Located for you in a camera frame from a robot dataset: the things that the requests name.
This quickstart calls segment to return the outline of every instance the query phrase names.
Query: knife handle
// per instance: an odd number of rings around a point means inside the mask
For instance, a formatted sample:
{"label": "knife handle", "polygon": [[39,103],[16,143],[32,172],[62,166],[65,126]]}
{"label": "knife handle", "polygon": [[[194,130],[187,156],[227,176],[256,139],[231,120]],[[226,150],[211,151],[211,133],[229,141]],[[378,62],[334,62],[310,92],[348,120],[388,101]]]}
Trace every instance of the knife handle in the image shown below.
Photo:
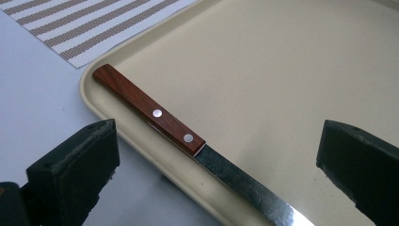
{"label": "knife handle", "polygon": [[167,112],[111,65],[105,64],[98,68],[94,71],[93,78],[118,94],[140,117],[190,156],[194,157],[205,145],[205,140]]}

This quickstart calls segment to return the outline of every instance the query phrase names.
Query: white table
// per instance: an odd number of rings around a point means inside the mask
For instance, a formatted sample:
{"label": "white table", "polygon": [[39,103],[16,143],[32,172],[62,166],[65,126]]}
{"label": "white table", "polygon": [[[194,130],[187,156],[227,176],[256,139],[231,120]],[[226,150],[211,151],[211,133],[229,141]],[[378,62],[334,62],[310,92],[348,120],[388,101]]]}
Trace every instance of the white table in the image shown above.
{"label": "white table", "polygon": [[[99,119],[80,99],[86,67],[71,64],[0,10],[0,182]],[[120,166],[84,225],[218,225],[121,139]]]}

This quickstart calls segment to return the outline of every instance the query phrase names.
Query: knife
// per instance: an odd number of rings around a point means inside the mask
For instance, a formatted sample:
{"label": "knife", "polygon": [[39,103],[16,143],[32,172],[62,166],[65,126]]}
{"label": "knife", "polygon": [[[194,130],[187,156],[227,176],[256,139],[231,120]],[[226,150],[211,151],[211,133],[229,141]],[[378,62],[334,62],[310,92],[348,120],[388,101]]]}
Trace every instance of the knife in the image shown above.
{"label": "knife", "polygon": [[213,150],[111,65],[105,64],[95,70],[93,78],[121,97],[144,121],[249,202],[268,221],[278,226],[313,225],[294,207]]}

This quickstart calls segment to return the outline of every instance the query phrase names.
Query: placemat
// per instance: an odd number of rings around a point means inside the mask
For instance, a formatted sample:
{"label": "placemat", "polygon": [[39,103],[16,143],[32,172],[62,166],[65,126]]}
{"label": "placemat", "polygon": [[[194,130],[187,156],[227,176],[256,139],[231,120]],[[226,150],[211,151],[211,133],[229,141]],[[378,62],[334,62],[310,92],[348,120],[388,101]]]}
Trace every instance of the placemat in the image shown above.
{"label": "placemat", "polygon": [[0,9],[79,68],[196,0],[0,0]]}

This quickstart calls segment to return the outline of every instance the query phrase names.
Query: rivet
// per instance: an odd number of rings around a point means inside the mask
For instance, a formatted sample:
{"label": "rivet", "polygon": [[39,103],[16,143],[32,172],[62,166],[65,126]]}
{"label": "rivet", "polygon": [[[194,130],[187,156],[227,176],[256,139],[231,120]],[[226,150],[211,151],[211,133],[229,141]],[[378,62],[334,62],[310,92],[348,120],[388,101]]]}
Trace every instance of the rivet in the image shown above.
{"label": "rivet", "polygon": [[186,134],[186,135],[184,135],[183,139],[184,139],[184,141],[185,141],[186,143],[191,143],[191,142],[193,141],[194,138],[193,138],[192,135]]}
{"label": "rivet", "polygon": [[153,110],[152,114],[155,118],[159,118],[162,116],[162,111],[160,109],[155,109]]}

